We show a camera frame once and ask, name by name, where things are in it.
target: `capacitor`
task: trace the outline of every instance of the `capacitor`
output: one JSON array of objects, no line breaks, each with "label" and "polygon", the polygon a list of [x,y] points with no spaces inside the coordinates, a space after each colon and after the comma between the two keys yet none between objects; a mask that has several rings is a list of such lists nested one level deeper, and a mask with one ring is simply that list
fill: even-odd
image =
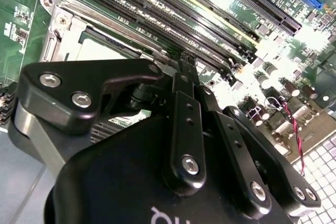
[{"label": "capacitor", "polygon": [[258,111],[258,114],[261,116],[261,119],[268,120],[270,115],[267,112],[267,110],[263,106],[258,106],[260,110]]},{"label": "capacitor", "polygon": [[256,126],[261,126],[263,124],[263,119],[258,114],[255,114],[251,119]]},{"label": "capacitor", "polygon": [[290,81],[285,82],[283,86],[291,94],[292,97],[297,97],[300,94],[300,90],[295,87],[295,85]]},{"label": "capacitor", "polygon": [[302,91],[303,93],[309,97],[309,99],[316,99],[317,97],[319,97],[319,95],[314,91],[314,89],[312,89],[309,85],[304,85],[302,87]]},{"label": "capacitor", "polygon": [[258,82],[263,89],[269,89],[272,86],[271,81],[264,74],[258,77]]},{"label": "capacitor", "polygon": [[266,68],[266,72],[274,79],[280,78],[280,71],[275,66],[270,65]]}]

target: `white tiled surface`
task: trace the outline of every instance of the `white tiled surface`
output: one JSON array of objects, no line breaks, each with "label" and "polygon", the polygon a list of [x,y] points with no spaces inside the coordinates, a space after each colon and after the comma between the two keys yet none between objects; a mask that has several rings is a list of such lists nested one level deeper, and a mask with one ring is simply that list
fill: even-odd
[{"label": "white tiled surface", "polygon": [[316,213],[301,218],[302,224],[336,223],[336,136],[305,156],[306,180],[322,199]]}]

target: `red and black wire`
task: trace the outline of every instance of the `red and black wire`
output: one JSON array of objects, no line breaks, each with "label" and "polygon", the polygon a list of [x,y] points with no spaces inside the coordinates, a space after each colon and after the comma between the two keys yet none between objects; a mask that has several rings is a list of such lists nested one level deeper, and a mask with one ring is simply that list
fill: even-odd
[{"label": "red and black wire", "polygon": [[305,161],[303,159],[302,138],[299,135],[299,125],[298,125],[298,122],[296,121],[296,119],[294,118],[292,112],[288,108],[287,104],[285,104],[284,109],[285,109],[286,113],[290,116],[290,119],[292,120],[294,133],[296,135],[296,143],[298,145],[299,155],[300,155],[300,160],[301,160],[301,175],[304,176]]}]

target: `motherboard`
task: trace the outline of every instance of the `motherboard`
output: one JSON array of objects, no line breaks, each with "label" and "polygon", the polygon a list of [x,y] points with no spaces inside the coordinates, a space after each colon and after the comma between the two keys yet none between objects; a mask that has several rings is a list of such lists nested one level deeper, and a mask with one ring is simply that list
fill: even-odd
[{"label": "motherboard", "polygon": [[0,29],[4,87],[32,62],[146,58],[173,75],[188,54],[291,161],[336,129],[336,0],[0,0]]}]

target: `screw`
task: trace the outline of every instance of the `screw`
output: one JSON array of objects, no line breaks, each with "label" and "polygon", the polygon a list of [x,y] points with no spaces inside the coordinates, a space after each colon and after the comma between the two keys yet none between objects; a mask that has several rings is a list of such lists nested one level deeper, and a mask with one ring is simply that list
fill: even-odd
[{"label": "screw", "polygon": [[255,181],[253,181],[251,183],[251,189],[253,191],[253,193],[255,194],[255,196],[257,196],[257,198],[261,201],[265,201],[266,200],[266,193],[263,190],[263,188]]},{"label": "screw", "polygon": [[51,73],[42,74],[40,76],[40,82],[42,85],[49,88],[55,88],[61,85],[61,79]]},{"label": "screw", "polygon": [[149,69],[150,69],[151,71],[153,71],[154,73],[158,73],[158,72],[159,72],[159,71],[158,71],[158,68],[156,67],[156,65],[151,64],[151,65],[148,65],[148,67],[149,67]]},{"label": "screw", "polygon": [[92,101],[91,98],[84,93],[76,93],[72,96],[72,102],[81,108],[87,108],[91,105]]},{"label": "screw", "polygon": [[68,28],[70,25],[70,20],[68,19],[68,17],[62,14],[58,14],[56,16],[55,22],[60,28],[63,28],[63,29]]},{"label": "screw", "polygon": [[196,175],[199,171],[198,164],[195,159],[185,156],[182,159],[183,168],[191,175]]},{"label": "screw", "polygon": [[317,200],[316,195],[309,188],[306,188],[306,192],[312,200]]},{"label": "screw", "polygon": [[236,116],[239,116],[240,115],[240,112],[239,110],[237,109],[232,109],[233,113],[236,115]]},{"label": "screw", "polygon": [[47,7],[53,6],[53,1],[52,0],[43,0],[43,4]]},{"label": "screw", "polygon": [[181,79],[184,80],[185,82],[188,82],[188,77],[183,74],[181,75]]},{"label": "screw", "polygon": [[299,187],[295,186],[295,187],[294,187],[294,190],[295,190],[296,195],[297,195],[300,199],[302,199],[302,200],[305,200],[305,199],[306,199],[305,195],[303,194],[303,192],[301,191],[301,189],[300,189]]}]

